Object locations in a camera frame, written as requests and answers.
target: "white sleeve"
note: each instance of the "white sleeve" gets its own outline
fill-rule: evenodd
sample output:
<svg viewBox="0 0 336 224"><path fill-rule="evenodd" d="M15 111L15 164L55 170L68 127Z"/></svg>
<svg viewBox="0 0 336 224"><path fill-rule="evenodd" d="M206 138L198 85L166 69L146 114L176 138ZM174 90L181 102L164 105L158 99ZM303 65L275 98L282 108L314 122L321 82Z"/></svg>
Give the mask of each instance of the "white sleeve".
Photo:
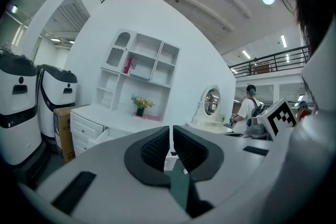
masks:
<svg viewBox="0 0 336 224"><path fill-rule="evenodd" d="M245 99L242 103L241 103L241 107L238 111L238 115L246 118L246 116L248 115L248 100Z"/></svg>

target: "potted plant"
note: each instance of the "potted plant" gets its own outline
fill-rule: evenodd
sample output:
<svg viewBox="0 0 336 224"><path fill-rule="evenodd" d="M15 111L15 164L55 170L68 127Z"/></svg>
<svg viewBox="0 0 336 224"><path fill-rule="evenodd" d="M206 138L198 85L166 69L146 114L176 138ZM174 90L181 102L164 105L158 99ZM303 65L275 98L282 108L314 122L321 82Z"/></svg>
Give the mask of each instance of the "potted plant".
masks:
<svg viewBox="0 0 336 224"><path fill-rule="evenodd" d="M152 108L154 106L151 100L146 100L145 98L136 97L133 95L132 100L134 104L136 105L136 107L138 108L136 115L140 117L143 116L143 111L145 110L145 108L147 107Z"/></svg>

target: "black vase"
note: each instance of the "black vase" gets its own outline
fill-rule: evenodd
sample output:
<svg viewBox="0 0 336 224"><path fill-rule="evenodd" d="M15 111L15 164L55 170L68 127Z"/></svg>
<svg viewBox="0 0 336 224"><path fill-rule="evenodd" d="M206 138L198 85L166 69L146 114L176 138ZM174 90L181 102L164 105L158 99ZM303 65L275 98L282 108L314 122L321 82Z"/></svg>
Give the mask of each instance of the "black vase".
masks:
<svg viewBox="0 0 336 224"><path fill-rule="evenodd" d="M142 117L145 109L137 109L137 116Z"/></svg>

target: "white t-shirt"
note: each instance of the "white t-shirt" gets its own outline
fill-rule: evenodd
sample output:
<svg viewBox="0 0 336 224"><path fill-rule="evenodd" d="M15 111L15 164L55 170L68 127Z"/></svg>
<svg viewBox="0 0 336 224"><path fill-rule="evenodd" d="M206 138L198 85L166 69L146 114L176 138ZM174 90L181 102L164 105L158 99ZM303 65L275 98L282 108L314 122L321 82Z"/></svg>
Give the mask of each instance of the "white t-shirt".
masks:
<svg viewBox="0 0 336 224"><path fill-rule="evenodd" d="M258 106L260 106L260 102L254 98L254 100L256 100L256 103ZM241 133L241 132L245 132L246 131L246 127L247 127L247 120L252 117L252 111L256 108L256 106L254 105L253 101L251 99L245 99L242 103L241 103L241 107L238 111L238 115L242 116L243 118L245 118L243 121L238 121L236 123L236 125L233 127L232 131L234 133Z"/></svg>

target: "cabinet door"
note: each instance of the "cabinet door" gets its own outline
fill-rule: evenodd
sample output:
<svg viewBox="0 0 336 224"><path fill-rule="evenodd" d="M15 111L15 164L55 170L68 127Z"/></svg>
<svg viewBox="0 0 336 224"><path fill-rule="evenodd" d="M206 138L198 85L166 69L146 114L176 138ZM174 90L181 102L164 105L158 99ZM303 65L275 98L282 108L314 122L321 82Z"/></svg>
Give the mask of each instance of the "cabinet door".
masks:
<svg viewBox="0 0 336 224"><path fill-rule="evenodd" d="M134 31L120 28L106 52L101 67L115 72L122 72L127 52L132 46L136 35Z"/></svg>

